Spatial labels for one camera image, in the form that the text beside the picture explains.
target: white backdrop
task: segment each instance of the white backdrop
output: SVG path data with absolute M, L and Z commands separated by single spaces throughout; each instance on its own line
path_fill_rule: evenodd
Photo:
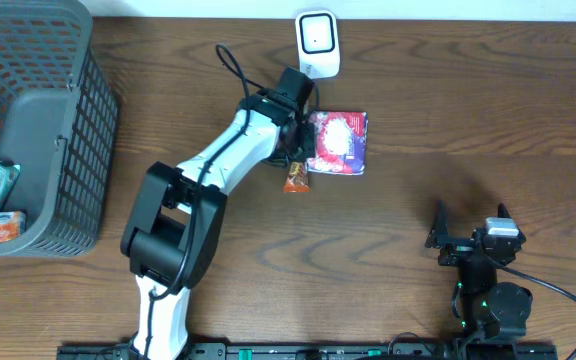
M 94 16 L 576 21 L 576 0 L 80 0 Z

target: orange snack package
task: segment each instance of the orange snack package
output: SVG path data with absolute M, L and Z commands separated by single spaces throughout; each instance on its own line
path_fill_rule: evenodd
M 310 192 L 308 187 L 308 169 L 305 163 L 294 162 L 290 164 L 284 192 Z
M 0 213 L 0 242 L 17 238 L 25 228 L 26 214 L 21 211 Z

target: basket bottom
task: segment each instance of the basket bottom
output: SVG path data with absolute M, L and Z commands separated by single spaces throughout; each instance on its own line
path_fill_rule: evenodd
M 65 89 L 28 90 L 15 99 L 6 116 L 0 161 L 21 165 L 21 172 L 1 211 L 25 212 L 27 229 L 43 208 L 69 96 Z

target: perforated basket wall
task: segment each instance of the perforated basket wall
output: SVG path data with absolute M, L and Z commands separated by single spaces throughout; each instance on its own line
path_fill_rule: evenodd
M 90 49 L 91 30 L 74 0 L 0 1 L 0 138 L 20 94 L 68 92 L 66 113 L 54 119 L 64 129 L 48 186 L 55 191 L 26 234 L 0 244 L 0 255 L 74 256 L 95 244 L 118 109 Z

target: green connector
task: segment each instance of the green connector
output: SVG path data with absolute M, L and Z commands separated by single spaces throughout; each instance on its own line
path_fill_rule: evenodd
M 239 360 L 252 360 L 252 350 L 239 350 Z

